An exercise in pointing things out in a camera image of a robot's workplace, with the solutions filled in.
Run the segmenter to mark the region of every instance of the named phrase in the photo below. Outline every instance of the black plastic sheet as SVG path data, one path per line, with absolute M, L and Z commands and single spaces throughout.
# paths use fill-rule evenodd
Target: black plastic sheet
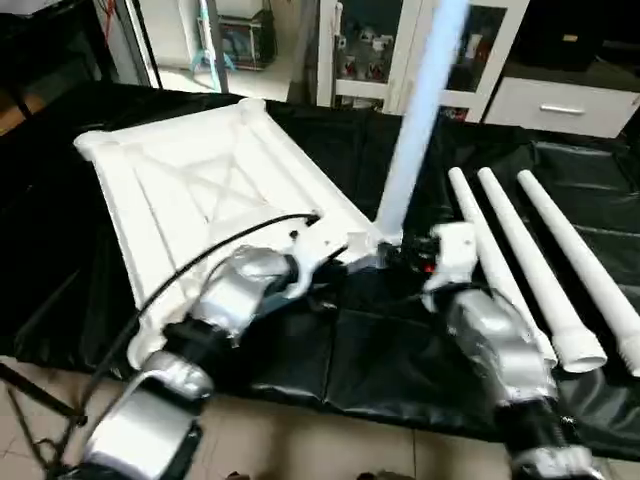
M 113 130 L 237 102 L 232 95 L 92 84 L 0 137 L 0 353 L 91 371 L 134 309 L 92 166 L 71 145 Z M 268 103 L 275 121 L 373 218 L 400 118 Z M 211 141 L 215 141 L 212 132 Z M 491 166 L 585 324 L 609 356 L 598 371 L 554 374 L 568 412 L 597 454 L 640 459 L 640 391 L 597 308 L 515 182 L 530 168 L 640 308 L 640 156 L 623 141 L 441 120 L 412 199 L 406 232 L 460 219 L 447 170 L 471 181 L 534 316 L 545 329 L 474 173 Z M 363 271 L 257 321 L 218 383 L 244 397 L 306 405 L 410 427 L 499 440 L 465 358 L 416 301 L 415 282 Z M 112 373 L 129 371 L 124 354 Z

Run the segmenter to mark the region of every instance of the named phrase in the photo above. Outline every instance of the white plastic tube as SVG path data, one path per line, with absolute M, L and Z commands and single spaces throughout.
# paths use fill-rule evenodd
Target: white plastic tube
M 449 170 L 449 180 L 451 180 L 451 185 L 458 199 L 458 204 L 460 205 L 464 219 L 473 224 L 475 228 L 478 256 L 489 285 L 507 297 L 516 307 L 524 320 L 529 324 L 529 328 L 531 328 L 533 332 L 536 342 L 538 343 L 538 348 L 542 352 L 547 365 L 551 368 L 555 367 L 558 364 L 558 357 L 556 357 L 556 353 L 553 351 L 551 342 L 542 330 L 538 328 L 538 325 L 536 325 L 533 315 L 531 315 L 529 307 L 527 306 L 527 302 L 525 302 L 522 292 L 520 292 L 520 288 L 518 288 L 516 279 L 513 278 L 509 265 L 502 255 L 493 233 L 491 233 L 491 229 L 473 196 L 471 188 L 469 188 L 467 180 L 464 178 L 462 170 L 457 167 Z
M 478 177 L 553 332 L 553 346 L 562 367 L 574 373 L 601 367 L 606 363 L 607 356 L 600 342 L 578 317 L 493 172 L 483 168 L 478 172 Z
M 629 371 L 640 377 L 638 312 L 533 174 L 523 170 L 518 181 L 613 330 Z
M 375 221 L 378 230 L 392 243 L 402 240 L 402 224 L 438 115 L 440 95 L 462 37 L 468 3 L 468 0 L 441 0 L 427 36 Z

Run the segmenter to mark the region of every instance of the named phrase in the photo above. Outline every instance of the floor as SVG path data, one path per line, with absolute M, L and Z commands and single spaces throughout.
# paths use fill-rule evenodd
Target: floor
M 0 358 L 51 394 L 71 403 L 85 375 L 44 370 Z M 91 425 L 122 389 L 108 381 L 89 408 L 90 424 L 73 439 L 66 457 L 76 463 Z M 22 398 L 37 438 L 55 436 L 64 421 Z M 362 472 L 394 472 L 418 480 L 507 480 L 501 445 L 417 432 L 264 402 L 218 397 L 209 403 L 191 480 L 219 480 L 238 471 L 253 480 L 355 480 Z M 599 459 L 608 480 L 637 480 L 640 464 Z M 6 393 L 0 397 L 0 472 L 7 480 L 42 478 L 29 456 Z
M 279 54 L 263 71 L 227 70 L 229 91 L 244 97 L 264 98 L 284 102 L 291 79 L 292 60 L 288 53 Z M 195 77 L 188 70 L 160 67 L 160 79 L 167 90 L 211 92 L 213 82 L 208 67 L 198 70 Z

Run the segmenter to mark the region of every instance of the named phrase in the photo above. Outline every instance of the white tray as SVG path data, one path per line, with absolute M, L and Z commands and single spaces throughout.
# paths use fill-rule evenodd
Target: white tray
M 355 266 L 381 237 L 371 222 L 265 112 L 262 100 L 115 132 L 87 132 L 74 142 L 93 162 L 136 301 L 144 300 L 202 250 L 245 228 L 287 213 L 331 219 Z M 181 321 L 211 266 L 242 244 L 283 249 L 290 220 L 255 232 L 211 255 L 171 286 L 140 321 L 128 359 L 139 368 L 162 348 L 168 322 Z

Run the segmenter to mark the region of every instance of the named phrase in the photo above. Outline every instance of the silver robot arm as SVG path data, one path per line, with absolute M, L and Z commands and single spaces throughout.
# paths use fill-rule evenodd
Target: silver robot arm
M 286 252 L 243 246 L 211 278 L 164 348 L 144 363 L 107 410 L 81 465 L 67 479 L 182 479 L 202 436 L 198 417 L 215 391 L 215 369 L 253 320 L 306 294 L 314 272 L 346 248 L 323 220 Z
M 573 420 L 558 406 L 555 382 L 533 332 L 515 307 L 471 283 L 476 266 L 472 225 L 437 226 L 440 253 L 422 296 L 483 380 L 517 480 L 604 480 Z

